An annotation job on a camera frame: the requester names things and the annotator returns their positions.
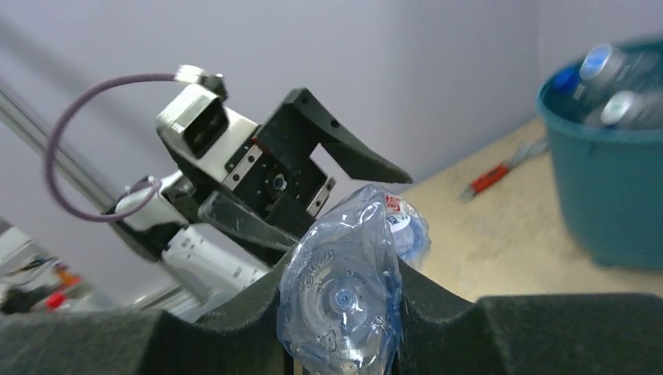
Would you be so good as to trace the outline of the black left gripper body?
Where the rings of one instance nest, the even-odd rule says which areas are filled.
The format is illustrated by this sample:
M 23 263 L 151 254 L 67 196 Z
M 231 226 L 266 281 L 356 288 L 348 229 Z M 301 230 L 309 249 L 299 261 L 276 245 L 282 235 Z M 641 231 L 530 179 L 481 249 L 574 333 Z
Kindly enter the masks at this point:
M 267 223 L 300 239 L 328 200 L 335 180 L 311 157 L 303 164 L 303 171 L 292 175 L 253 143 L 254 134 L 244 144 L 247 149 L 236 153 L 226 165 L 230 175 L 222 184 Z

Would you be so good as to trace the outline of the clear bottle white cap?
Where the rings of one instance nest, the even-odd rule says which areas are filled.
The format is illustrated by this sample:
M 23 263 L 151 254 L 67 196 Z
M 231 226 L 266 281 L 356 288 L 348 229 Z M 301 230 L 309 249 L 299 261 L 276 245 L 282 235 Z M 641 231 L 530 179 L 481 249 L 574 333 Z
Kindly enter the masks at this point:
M 624 52 L 611 44 L 592 48 L 579 67 L 579 83 L 572 99 L 590 108 L 619 91 L 653 87 L 662 74 L 662 57 L 656 52 Z

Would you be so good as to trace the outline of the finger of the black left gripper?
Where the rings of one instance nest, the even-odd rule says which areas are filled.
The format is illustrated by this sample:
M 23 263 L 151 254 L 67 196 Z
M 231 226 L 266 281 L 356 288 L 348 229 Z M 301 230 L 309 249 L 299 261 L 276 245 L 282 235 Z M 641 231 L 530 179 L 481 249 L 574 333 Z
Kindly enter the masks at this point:
M 345 128 L 305 87 L 293 89 L 285 96 L 254 134 L 253 143 L 292 175 L 303 171 L 303 164 L 321 145 L 354 180 L 413 182 L 407 171 L 374 152 Z
M 226 191 L 212 192 L 198 208 L 198 216 L 269 266 L 278 263 L 299 241 Z

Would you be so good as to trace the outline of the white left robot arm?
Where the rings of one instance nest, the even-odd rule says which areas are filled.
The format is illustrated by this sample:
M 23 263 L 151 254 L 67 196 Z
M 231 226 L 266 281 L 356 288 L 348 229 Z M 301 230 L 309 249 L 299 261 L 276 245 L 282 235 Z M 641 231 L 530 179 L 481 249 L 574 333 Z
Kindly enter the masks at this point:
M 155 195 L 142 181 L 114 209 L 120 221 L 194 297 L 174 315 L 195 321 L 261 278 L 305 234 L 335 179 L 312 159 L 324 148 L 355 180 L 409 184 L 408 172 L 367 147 L 306 88 L 290 91 L 264 123 L 224 105 L 222 84 L 192 83 L 157 117 L 177 171 Z

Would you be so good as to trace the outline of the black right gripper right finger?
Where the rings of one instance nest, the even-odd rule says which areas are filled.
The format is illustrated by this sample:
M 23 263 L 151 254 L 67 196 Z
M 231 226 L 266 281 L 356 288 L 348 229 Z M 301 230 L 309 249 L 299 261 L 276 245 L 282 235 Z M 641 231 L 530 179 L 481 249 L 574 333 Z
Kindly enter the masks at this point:
M 652 294 L 508 295 L 469 302 L 402 264 L 400 374 L 659 374 Z

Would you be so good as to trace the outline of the clear bottle red white label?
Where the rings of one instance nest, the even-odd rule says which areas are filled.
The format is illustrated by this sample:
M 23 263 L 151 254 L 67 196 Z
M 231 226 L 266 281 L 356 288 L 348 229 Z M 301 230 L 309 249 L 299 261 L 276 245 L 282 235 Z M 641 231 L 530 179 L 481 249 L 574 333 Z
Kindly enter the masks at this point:
M 619 91 L 594 109 L 584 125 L 623 130 L 660 130 L 662 128 L 662 90 Z

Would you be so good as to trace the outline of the Pepsi bottle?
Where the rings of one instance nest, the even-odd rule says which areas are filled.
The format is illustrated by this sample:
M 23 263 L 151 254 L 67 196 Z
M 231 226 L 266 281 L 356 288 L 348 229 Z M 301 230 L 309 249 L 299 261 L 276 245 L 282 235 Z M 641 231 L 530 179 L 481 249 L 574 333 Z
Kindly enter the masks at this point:
M 584 87 L 579 75 L 579 66 L 568 66 L 555 73 L 549 82 L 547 97 L 552 104 L 561 103 L 582 103 L 584 97 Z

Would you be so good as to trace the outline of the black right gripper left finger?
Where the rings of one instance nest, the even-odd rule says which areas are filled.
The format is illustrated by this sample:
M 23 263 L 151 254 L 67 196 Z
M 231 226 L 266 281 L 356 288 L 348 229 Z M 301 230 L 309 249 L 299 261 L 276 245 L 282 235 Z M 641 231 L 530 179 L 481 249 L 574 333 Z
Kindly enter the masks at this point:
M 189 323 L 158 309 L 1 319 L 4 374 L 286 374 L 276 336 L 285 256 L 266 276 Z

